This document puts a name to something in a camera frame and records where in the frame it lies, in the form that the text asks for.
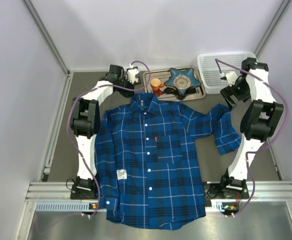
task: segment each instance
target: orange mug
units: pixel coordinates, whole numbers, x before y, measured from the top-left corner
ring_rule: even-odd
[[[158,91],[160,88],[163,88],[165,85],[163,83],[161,83],[161,80],[159,78],[153,78],[150,81],[150,85],[152,88],[153,92]]]

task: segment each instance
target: white basket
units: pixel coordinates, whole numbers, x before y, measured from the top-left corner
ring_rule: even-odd
[[[243,52],[226,52],[226,53],[213,53],[201,54],[198,56],[198,69],[200,77],[204,83],[207,94],[219,94],[220,90],[227,86],[227,81],[221,80],[219,75],[218,66],[215,59],[222,60],[235,67],[241,68],[241,62],[246,58],[256,58],[255,54],[248,51]],[[220,64],[223,73],[234,71],[234,69]]]

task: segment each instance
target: shirt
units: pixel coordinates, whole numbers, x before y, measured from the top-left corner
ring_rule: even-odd
[[[228,107],[218,104],[202,114],[181,102],[140,93],[130,104],[106,111],[96,136],[95,163],[107,219],[176,230],[205,216],[194,140],[211,134],[221,154],[239,147]]]

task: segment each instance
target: table surface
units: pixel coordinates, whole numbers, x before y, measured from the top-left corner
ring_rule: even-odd
[[[66,122],[69,116],[72,99],[80,93],[93,88],[99,78],[104,75],[105,72],[74,73],[48,181],[65,182],[67,179],[75,179],[77,176],[79,167],[78,153],[71,145],[66,133]],[[130,99],[124,98],[118,92],[115,92],[101,104],[101,116],[105,110],[128,104],[129,102]],[[203,99],[188,100],[183,103],[203,114],[207,113],[216,104],[226,104],[220,94],[207,94]],[[241,119],[249,104],[250,101],[246,103],[238,102],[237,107],[231,112],[232,125],[238,133],[240,133],[239,126]],[[221,176],[234,160],[236,151],[225,155],[219,155],[213,135],[197,139],[195,145],[202,180],[210,182],[220,181]],[[269,150],[256,155],[251,165],[251,172],[257,181],[278,180],[278,174]]]

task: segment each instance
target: blue star-shaped bowl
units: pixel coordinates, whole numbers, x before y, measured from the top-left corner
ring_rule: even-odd
[[[201,85],[200,81],[195,78],[192,67],[187,70],[170,69],[171,77],[164,84],[166,87],[177,89],[180,94],[185,95],[189,88],[196,88]]]

